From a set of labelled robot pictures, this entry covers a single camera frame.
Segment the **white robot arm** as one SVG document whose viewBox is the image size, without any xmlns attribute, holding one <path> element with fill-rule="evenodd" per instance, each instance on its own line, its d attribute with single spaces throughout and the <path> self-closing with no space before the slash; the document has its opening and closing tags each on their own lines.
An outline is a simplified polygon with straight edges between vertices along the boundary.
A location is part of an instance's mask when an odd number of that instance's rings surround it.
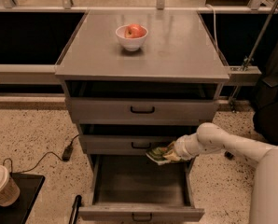
<svg viewBox="0 0 278 224">
<path fill-rule="evenodd" d="M 164 158 L 188 161 L 200 154 L 225 149 L 256 166 L 249 224 L 278 224 L 278 146 L 227 133 L 213 123 L 173 142 Z"/>
</svg>

